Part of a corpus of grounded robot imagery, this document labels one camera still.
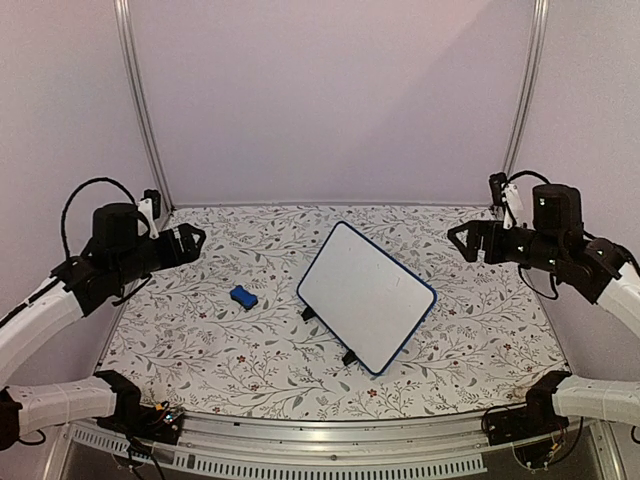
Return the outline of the blue whiteboard eraser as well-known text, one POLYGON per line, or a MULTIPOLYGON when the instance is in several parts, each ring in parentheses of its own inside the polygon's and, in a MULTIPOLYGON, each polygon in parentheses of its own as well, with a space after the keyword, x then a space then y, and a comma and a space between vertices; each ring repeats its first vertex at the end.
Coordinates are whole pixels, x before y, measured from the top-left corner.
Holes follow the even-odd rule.
POLYGON ((241 285, 236 285, 229 294, 230 298, 245 310, 251 310, 258 304, 258 297, 241 285))

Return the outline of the small blue-framed whiteboard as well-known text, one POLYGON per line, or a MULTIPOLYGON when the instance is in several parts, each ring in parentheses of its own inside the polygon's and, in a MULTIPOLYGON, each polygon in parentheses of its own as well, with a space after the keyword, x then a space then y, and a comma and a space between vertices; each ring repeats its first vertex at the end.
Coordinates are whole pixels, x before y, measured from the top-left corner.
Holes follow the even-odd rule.
POLYGON ((296 288, 306 307, 371 375, 389 368, 435 307, 436 290, 340 221, 296 288))

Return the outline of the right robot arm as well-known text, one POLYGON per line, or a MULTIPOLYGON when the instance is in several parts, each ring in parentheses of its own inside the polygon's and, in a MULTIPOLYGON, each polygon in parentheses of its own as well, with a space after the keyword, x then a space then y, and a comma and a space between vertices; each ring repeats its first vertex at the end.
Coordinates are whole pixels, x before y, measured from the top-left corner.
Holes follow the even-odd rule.
POLYGON ((512 263, 573 288, 550 307, 570 370, 551 370, 528 387, 522 406, 485 413, 482 428, 499 445, 565 429, 573 417, 639 423, 639 263, 620 243, 586 231, 578 189, 543 179, 534 186, 531 225, 513 178, 489 180, 494 220, 451 228, 468 262, 512 263))

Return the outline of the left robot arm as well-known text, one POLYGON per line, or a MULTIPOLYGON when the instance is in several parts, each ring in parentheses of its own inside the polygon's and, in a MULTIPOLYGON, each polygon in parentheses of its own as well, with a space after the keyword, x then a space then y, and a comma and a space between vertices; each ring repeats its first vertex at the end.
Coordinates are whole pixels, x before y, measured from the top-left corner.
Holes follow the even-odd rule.
POLYGON ((68 346, 79 322, 121 305, 154 273, 199 259, 204 230, 189 223, 157 229, 148 201, 112 203, 93 214, 92 233, 78 255, 68 254, 49 276, 1 320, 1 447, 9 449, 54 425, 96 418, 125 435, 152 437, 161 421, 140 389, 114 370, 69 374, 46 368, 27 380, 26 368, 54 346, 68 346))

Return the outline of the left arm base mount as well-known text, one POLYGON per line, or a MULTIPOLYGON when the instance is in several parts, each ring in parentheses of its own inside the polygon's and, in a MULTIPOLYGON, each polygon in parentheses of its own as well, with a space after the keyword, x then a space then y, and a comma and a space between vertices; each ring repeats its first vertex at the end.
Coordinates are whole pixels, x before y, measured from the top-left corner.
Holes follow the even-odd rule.
POLYGON ((125 436, 177 445, 184 415, 182 406, 172 406, 169 401, 147 406, 136 397, 127 397, 117 400, 112 415, 97 418, 97 425, 125 436))

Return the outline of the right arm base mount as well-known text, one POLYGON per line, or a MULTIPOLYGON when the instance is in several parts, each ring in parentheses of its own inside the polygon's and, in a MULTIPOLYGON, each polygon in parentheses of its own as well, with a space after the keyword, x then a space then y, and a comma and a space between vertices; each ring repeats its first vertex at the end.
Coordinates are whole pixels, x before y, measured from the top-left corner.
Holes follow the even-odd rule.
POLYGON ((550 398, 532 397, 521 406, 491 407, 481 418, 481 430, 491 446, 561 432, 570 424, 555 413, 550 398))

